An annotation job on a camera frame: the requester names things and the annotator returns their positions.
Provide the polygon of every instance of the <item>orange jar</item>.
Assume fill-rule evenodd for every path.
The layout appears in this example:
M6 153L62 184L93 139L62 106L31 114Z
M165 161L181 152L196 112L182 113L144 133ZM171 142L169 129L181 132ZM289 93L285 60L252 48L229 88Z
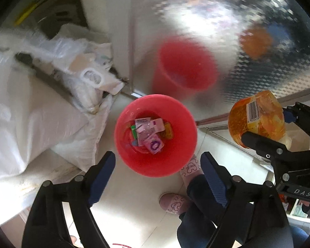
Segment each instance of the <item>orange jar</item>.
M286 132L283 109L270 91L261 91L234 104L228 129L234 141L245 148L248 147L242 143L241 136L246 131L279 141Z

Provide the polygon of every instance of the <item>reflective metal surface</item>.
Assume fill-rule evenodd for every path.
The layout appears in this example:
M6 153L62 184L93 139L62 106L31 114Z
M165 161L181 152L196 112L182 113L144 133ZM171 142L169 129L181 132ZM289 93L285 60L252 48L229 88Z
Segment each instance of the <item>reflective metal surface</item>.
M137 93L152 93L157 51L170 36L212 53L217 83L183 101L196 120L261 90L284 98L310 88L310 18L295 0L133 0L132 15Z

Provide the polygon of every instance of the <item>white sack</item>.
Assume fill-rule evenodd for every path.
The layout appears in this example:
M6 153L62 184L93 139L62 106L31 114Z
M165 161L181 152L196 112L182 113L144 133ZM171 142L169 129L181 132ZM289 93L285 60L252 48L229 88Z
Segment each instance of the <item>white sack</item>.
M46 84L14 68L19 65L13 58L0 53L0 178L22 173L88 123Z
M97 145L107 124L113 97L109 94L100 105L96 115L89 115L90 121L77 133L63 141L52 150L61 157L87 172L96 164Z

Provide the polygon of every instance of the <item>red bucket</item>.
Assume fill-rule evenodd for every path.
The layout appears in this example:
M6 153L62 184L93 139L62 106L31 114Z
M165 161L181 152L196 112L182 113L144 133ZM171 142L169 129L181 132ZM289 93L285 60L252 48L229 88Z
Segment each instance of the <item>red bucket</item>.
M174 37L159 49L153 93L181 100L207 90L217 77L209 51L190 39Z
M135 119L151 117L170 122L174 137L162 139L164 147L153 155L144 146L132 146L131 126ZM119 116L115 127L115 145L122 160L132 170L148 177L169 176L178 172L192 157L197 143L193 116L179 101L154 94L136 99Z

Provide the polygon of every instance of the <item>pink candy wrapper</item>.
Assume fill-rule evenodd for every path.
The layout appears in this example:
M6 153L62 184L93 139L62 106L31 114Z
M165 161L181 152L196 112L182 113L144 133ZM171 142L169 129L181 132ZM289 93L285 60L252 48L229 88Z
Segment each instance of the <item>pink candy wrapper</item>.
M164 147L164 143L161 141L161 139L159 138L159 136L157 136L155 132L149 135L149 137L143 141L143 145L153 155L161 151L161 149Z

